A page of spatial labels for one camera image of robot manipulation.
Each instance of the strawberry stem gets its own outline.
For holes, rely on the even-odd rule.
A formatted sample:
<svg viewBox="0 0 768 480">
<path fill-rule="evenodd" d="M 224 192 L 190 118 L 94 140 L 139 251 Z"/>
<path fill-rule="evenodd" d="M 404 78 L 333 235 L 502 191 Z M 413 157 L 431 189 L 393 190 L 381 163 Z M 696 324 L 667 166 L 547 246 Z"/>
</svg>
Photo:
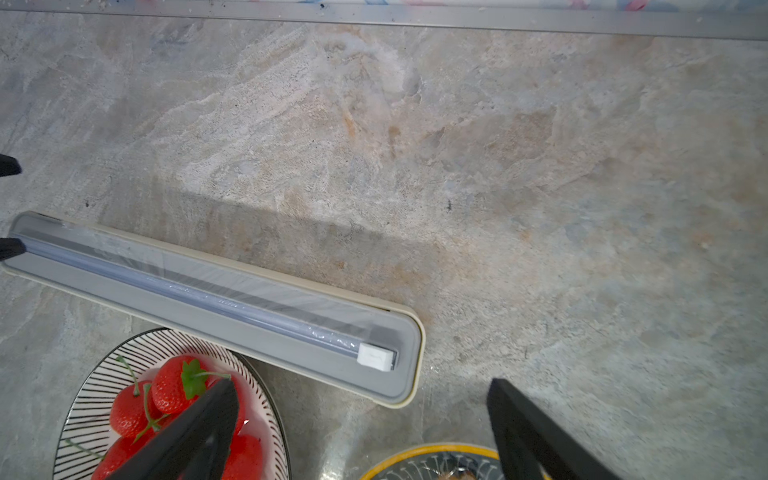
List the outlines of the strawberry stem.
<svg viewBox="0 0 768 480">
<path fill-rule="evenodd" d="M 131 378 L 134 380 L 134 396 L 139 396 L 139 381 L 136 378 L 136 374 L 134 373 L 134 370 L 131 368 L 130 365 L 128 365 L 128 362 L 125 360 L 125 358 L 123 358 L 122 355 L 118 355 L 118 357 L 115 360 L 125 365 L 125 368 L 127 368 L 128 372 L 131 373 Z"/>
<path fill-rule="evenodd" d="M 152 427 L 152 429 L 155 432 L 160 431 L 160 426 L 157 424 L 157 420 L 154 420 L 152 418 L 152 415 L 149 414 L 149 389 L 152 387 L 150 383 L 144 384 L 144 414 L 147 416 L 147 427 Z"/>
<path fill-rule="evenodd" d="M 229 380 L 232 379 L 232 375 L 230 375 L 229 373 L 219 373 L 219 372 L 196 373 L 196 374 L 192 375 L 192 377 L 194 378 L 194 377 L 198 377 L 198 376 L 208 376 L 208 375 L 220 376 L 220 377 L 224 377 L 225 379 L 229 379 Z"/>
<path fill-rule="evenodd" d="M 98 457 L 98 458 L 104 460 L 104 456 L 102 454 L 96 453 L 96 452 L 94 452 L 92 450 L 88 450 L 85 447 L 81 447 L 80 445 L 78 445 L 77 443 L 71 441 L 70 439 L 65 439 L 64 443 L 66 443 L 67 445 L 69 445 L 71 447 L 75 447 L 77 450 L 80 450 L 81 452 L 85 452 L 85 453 L 87 453 L 89 455 L 93 455 L 94 457 Z"/>
<path fill-rule="evenodd" d="M 154 420 L 154 421 L 155 422 L 159 422 L 160 420 L 166 419 L 168 417 L 170 417 L 170 414 L 169 413 L 164 413 L 163 416 L 161 416 L 159 419 Z M 142 430 L 142 431 L 140 431 L 139 433 L 136 434 L 136 438 L 134 439 L 133 443 L 138 442 L 139 439 L 142 436 L 144 436 L 145 433 L 149 432 L 149 429 L 154 429 L 154 427 L 152 425 L 150 425 L 150 424 L 147 424 L 147 426 L 144 427 L 144 430 Z"/>
</svg>

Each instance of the plate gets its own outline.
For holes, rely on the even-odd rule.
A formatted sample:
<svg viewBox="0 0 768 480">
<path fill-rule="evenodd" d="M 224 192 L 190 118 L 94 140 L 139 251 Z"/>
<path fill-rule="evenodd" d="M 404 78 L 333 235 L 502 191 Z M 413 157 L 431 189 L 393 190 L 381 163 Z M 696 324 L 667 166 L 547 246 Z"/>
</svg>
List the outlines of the plate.
<svg viewBox="0 0 768 480">
<path fill-rule="evenodd" d="M 360 480 L 504 480 L 498 452 L 465 443 L 422 445 L 393 455 Z"/>
<path fill-rule="evenodd" d="M 283 426 L 269 393 L 253 367 L 239 353 L 231 352 L 206 340 L 171 329 L 155 329 L 126 340 L 99 362 L 80 388 L 58 440 L 54 461 L 54 480 L 90 478 L 99 459 L 69 445 L 77 443 L 104 454 L 120 436 L 109 426 L 109 412 L 114 397 L 133 381 L 128 370 L 116 358 L 123 356 L 139 380 L 152 379 L 171 357 L 191 354 L 204 359 L 211 371 L 240 375 L 250 386 L 249 422 L 242 433 L 261 440 L 264 470 L 262 480 L 290 480 L 290 464 Z"/>
</svg>

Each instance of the strawberry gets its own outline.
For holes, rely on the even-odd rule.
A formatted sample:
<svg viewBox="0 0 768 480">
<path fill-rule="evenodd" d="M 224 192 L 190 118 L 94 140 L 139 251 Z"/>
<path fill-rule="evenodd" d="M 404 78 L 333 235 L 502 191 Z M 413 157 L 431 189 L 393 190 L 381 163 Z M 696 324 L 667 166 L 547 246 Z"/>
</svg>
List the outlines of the strawberry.
<svg viewBox="0 0 768 480">
<path fill-rule="evenodd" d="M 131 373 L 134 384 L 127 386 L 118 393 L 112 403 L 112 410 L 109 412 L 109 425 L 114 431 L 123 437 L 135 437 L 137 434 L 147 428 L 149 422 L 155 417 L 160 416 L 160 411 L 151 401 L 152 392 L 149 390 L 151 382 L 139 382 L 136 379 L 133 369 L 121 356 L 117 361 L 123 363 Z"/>
<path fill-rule="evenodd" d="M 210 377 L 208 381 L 206 382 L 206 385 L 208 388 L 214 386 L 214 383 L 218 382 L 220 378 L 218 377 Z M 235 392 L 237 392 L 237 402 L 240 404 L 240 407 L 237 409 L 237 423 L 235 423 L 235 432 L 232 434 L 232 436 L 237 436 L 238 433 L 240 433 L 240 430 L 243 429 L 243 425 L 245 425 L 245 411 L 246 411 L 246 403 L 245 403 L 245 397 L 243 396 L 243 390 L 242 390 L 242 383 L 240 379 L 237 376 L 232 376 L 232 383 L 235 384 Z"/>
<path fill-rule="evenodd" d="M 169 359 L 152 382 L 152 399 L 162 413 L 179 413 L 205 393 L 208 376 L 226 373 L 208 372 L 206 366 L 192 355 L 180 355 Z"/>
<path fill-rule="evenodd" d="M 261 480 L 264 468 L 261 442 L 250 435 L 238 435 L 230 444 L 230 456 L 221 480 Z"/>
<path fill-rule="evenodd" d="M 112 475 L 112 473 L 127 462 L 130 457 L 141 450 L 141 448 L 150 441 L 153 435 L 153 432 L 149 432 L 136 441 L 126 437 L 118 439 L 109 450 L 107 450 L 104 459 L 101 460 L 101 463 L 98 464 L 96 470 L 94 470 L 91 480 L 104 480 L 109 475 Z"/>
</svg>

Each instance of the gray stone countertop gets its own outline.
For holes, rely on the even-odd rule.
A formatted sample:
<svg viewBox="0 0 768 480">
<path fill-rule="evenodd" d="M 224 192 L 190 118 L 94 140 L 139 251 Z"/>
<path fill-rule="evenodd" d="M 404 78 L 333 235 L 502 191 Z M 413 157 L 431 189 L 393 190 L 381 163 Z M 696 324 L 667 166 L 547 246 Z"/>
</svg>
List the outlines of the gray stone countertop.
<svg viewBox="0 0 768 480">
<path fill-rule="evenodd" d="M 0 12 L 0 231 L 50 211 L 415 308 L 404 409 L 257 366 L 298 480 L 492 446 L 495 376 L 627 480 L 764 478 L 767 118 L 759 42 Z M 47 478 L 151 326 L 0 291 L 0 477 Z"/>
</svg>

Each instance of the black and white striped plate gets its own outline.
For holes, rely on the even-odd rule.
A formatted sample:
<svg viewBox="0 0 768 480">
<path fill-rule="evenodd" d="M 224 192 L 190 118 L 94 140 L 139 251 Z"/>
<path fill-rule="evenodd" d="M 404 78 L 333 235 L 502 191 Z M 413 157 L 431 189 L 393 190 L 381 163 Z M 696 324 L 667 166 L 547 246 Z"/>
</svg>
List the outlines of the black and white striped plate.
<svg viewBox="0 0 768 480">
<path fill-rule="evenodd" d="M 132 383 L 131 375 L 116 358 L 123 356 L 139 376 L 154 378 L 157 370 L 171 357 L 183 354 L 199 356 L 212 371 L 231 372 L 251 388 L 240 392 L 251 409 L 242 433 L 261 440 L 264 470 L 262 480 L 290 480 L 290 464 L 283 437 L 283 426 L 257 373 L 239 354 L 221 346 L 171 329 L 155 329 L 126 340 L 101 360 L 80 388 L 69 409 L 61 431 L 54 461 L 54 480 L 90 478 L 98 458 L 70 446 L 77 443 L 104 454 L 119 438 L 109 426 L 109 411 L 114 397 Z"/>
</svg>

